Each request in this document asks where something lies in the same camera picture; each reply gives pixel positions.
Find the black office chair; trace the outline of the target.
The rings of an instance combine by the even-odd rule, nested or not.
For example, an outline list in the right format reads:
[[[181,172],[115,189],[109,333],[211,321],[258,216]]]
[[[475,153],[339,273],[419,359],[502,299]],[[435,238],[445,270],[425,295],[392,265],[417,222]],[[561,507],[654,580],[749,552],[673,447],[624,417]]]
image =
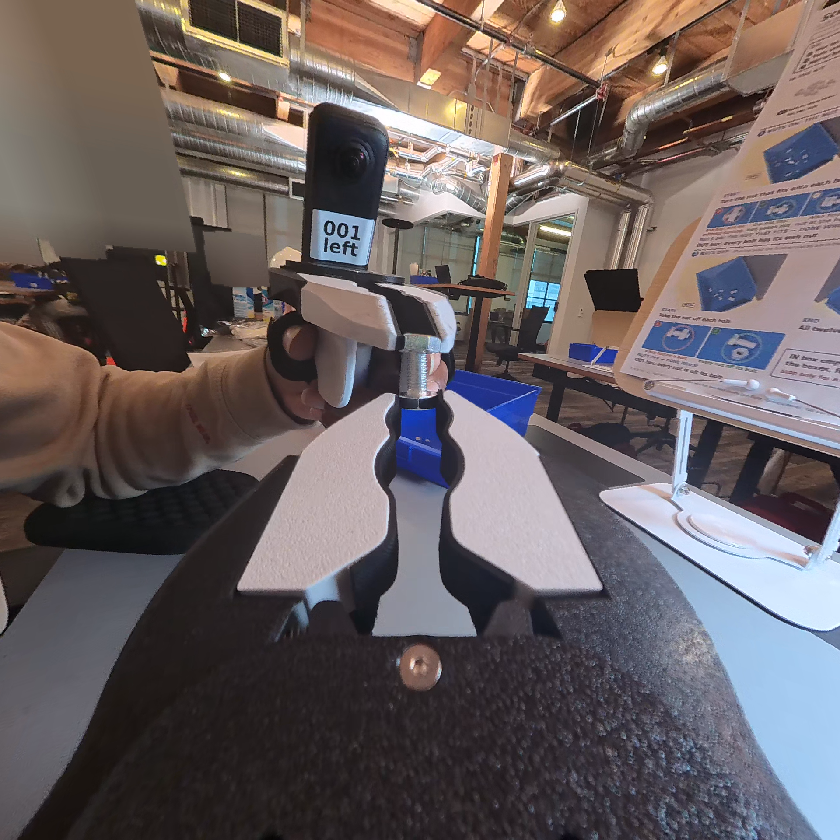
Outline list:
[[[509,364],[519,360],[519,354],[540,354],[546,350],[546,343],[539,341],[539,332],[550,312],[548,307],[533,307],[527,309],[521,317],[518,328],[509,328],[504,341],[492,342],[486,350],[497,359],[497,366],[505,365],[501,373],[493,377],[515,382],[516,378],[509,372]]]

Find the wooden post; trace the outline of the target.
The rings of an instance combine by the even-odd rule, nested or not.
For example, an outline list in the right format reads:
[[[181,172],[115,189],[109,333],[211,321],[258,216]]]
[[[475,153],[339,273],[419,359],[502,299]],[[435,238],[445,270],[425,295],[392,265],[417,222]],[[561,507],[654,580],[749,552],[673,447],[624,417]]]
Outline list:
[[[506,214],[512,164],[513,158],[511,155],[499,153],[493,157],[490,166],[489,192],[484,233],[479,249],[478,273],[491,279],[494,279],[497,275],[501,233]],[[470,372],[480,372],[485,352],[490,304],[491,299],[488,297],[478,297],[475,300],[465,364],[465,368]]]

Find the person's left forearm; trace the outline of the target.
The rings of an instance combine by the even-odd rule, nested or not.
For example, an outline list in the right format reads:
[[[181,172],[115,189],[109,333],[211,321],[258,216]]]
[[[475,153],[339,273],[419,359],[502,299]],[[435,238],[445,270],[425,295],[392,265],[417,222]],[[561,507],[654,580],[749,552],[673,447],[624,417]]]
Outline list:
[[[69,508],[137,497],[246,457],[301,422],[270,388],[266,350],[183,372],[124,371],[2,324],[1,488]]]

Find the person's left hand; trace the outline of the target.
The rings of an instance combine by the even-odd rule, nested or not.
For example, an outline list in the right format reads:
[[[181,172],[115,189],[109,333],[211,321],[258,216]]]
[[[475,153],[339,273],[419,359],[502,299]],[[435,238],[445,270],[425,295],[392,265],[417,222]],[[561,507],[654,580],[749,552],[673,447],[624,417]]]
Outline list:
[[[342,408],[329,404],[319,392],[317,381],[293,381],[285,375],[289,361],[313,361],[318,330],[310,324],[269,329],[266,373],[271,391],[283,410],[301,422],[319,421],[328,427],[356,408],[386,392],[395,392],[400,378],[400,355],[377,350],[371,355],[367,378],[354,388],[350,403]]]

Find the ventilation grille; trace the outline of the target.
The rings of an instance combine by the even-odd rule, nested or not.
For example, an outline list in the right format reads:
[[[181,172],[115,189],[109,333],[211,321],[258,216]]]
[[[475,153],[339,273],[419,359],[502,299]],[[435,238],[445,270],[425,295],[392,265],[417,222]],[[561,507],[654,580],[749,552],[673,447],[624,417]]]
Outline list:
[[[288,2],[181,1],[180,9],[186,35],[289,67]]]

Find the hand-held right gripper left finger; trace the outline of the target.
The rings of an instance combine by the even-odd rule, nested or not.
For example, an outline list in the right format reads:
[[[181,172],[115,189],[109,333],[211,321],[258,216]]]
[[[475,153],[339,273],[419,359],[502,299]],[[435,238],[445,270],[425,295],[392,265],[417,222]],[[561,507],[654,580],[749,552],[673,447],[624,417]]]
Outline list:
[[[400,408],[385,394],[307,446],[269,516],[237,591],[359,606],[392,584],[396,513],[390,491]]]

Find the white instruction sign stand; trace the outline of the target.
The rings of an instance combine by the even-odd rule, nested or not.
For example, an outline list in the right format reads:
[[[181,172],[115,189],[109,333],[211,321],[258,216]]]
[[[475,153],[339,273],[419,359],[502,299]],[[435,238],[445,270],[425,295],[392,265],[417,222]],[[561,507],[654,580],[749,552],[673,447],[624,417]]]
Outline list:
[[[838,513],[800,544],[690,487],[691,425],[705,417],[771,445],[838,456],[838,2],[808,2],[726,181],[616,369],[679,409],[668,484],[604,503],[781,620],[839,624]]]

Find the silver hex bolt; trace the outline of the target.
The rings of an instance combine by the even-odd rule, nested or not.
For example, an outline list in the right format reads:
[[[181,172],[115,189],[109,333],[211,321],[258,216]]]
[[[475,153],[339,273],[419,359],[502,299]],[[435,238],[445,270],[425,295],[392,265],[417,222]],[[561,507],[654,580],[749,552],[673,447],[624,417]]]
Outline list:
[[[429,387],[430,356],[441,352],[440,338],[406,332],[401,336],[400,384],[398,394],[423,397],[432,394]]]

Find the wooden standing desk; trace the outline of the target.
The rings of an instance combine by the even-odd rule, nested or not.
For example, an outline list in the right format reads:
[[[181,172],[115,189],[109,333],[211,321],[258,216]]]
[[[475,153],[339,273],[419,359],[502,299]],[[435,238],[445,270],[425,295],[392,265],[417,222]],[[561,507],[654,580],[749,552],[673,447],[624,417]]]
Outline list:
[[[517,293],[509,290],[450,283],[419,283],[414,284],[414,286],[432,291],[449,291],[457,297],[467,297],[474,302],[474,313],[469,329],[465,370],[471,373],[480,373],[490,320],[490,302],[499,298],[515,298]]]

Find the silver air duct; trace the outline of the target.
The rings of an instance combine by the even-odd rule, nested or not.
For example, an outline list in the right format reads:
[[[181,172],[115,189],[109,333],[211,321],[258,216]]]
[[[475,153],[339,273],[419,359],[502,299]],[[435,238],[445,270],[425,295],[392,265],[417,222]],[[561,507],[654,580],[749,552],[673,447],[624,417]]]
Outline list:
[[[298,179],[306,174],[303,128],[180,91],[162,88],[160,94],[178,150]]]
[[[601,168],[617,161],[631,159],[644,144],[652,123],[708,102],[723,92],[734,91],[745,97],[774,87],[781,77],[786,61],[784,56],[781,59],[771,59],[727,76],[726,63],[720,60],[648,93],[630,108],[621,136],[592,153],[587,160],[587,166]]]

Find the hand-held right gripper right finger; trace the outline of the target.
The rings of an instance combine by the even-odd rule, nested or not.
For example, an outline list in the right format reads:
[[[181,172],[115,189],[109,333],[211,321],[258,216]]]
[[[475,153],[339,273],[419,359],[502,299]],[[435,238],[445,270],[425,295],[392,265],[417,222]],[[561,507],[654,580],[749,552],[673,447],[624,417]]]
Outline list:
[[[481,567],[529,595],[602,593],[539,452],[456,392],[443,393],[443,477],[448,534]]]

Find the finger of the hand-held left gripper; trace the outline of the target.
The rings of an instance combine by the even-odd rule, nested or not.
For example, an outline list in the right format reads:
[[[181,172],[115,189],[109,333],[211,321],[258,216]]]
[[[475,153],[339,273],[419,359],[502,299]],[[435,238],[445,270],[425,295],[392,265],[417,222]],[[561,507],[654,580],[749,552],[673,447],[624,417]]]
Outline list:
[[[449,299],[425,287],[399,287],[396,322],[401,333],[437,338],[440,354],[449,354],[455,344],[457,319]]]
[[[378,350],[397,350],[401,332],[390,302],[350,280],[301,275],[299,312],[305,322]]]

